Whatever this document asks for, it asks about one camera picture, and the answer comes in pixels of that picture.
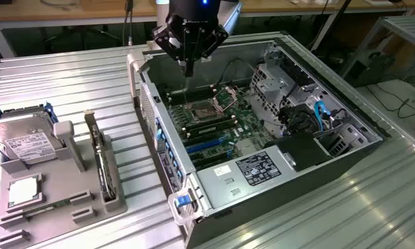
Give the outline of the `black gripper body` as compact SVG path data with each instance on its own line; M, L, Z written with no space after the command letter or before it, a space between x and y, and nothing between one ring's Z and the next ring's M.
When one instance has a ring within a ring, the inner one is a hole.
M193 24L205 33L218 26L217 13L220 1L174 0L169 1L166 27L173 34L181 34L182 28Z

